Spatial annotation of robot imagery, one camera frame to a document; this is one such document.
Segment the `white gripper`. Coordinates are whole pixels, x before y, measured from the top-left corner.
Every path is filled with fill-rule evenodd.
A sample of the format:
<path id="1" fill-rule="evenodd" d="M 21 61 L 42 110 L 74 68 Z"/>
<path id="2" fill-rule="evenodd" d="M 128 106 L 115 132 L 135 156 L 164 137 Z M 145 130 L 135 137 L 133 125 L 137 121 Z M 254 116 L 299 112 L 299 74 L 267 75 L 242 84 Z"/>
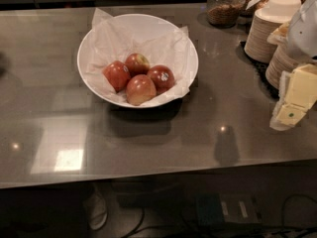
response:
<path id="1" fill-rule="evenodd" d="M 286 53 L 302 62 L 317 62 L 317 0 L 306 0 L 292 17 L 271 32 L 272 45 L 287 43 Z M 295 127 L 317 101 L 317 66 L 305 64 L 284 71 L 279 82 L 279 100 L 269 126 L 277 131 Z"/>

